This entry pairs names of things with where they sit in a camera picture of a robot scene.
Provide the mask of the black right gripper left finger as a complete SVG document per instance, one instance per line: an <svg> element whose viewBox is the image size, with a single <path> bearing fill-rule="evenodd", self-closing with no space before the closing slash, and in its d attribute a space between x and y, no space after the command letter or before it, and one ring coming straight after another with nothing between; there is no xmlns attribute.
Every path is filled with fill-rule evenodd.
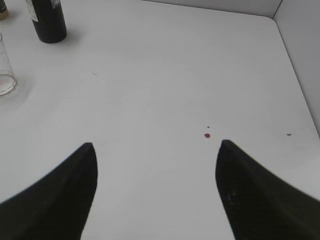
<svg viewBox="0 0 320 240"><path fill-rule="evenodd" d="M86 142L43 178L0 204L0 238L81 239L97 185L96 152Z"/></svg>

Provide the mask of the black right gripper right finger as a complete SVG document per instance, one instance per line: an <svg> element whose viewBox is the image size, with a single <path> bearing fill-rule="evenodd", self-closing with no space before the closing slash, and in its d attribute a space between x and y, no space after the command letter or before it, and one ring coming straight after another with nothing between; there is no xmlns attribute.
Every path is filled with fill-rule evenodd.
<svg viewBox="0 0 320 240"><path fill-rule="evenodd" d="M237 240L318 240L320 202L264 168L231 140L215 167L219 196Z"/></svg>

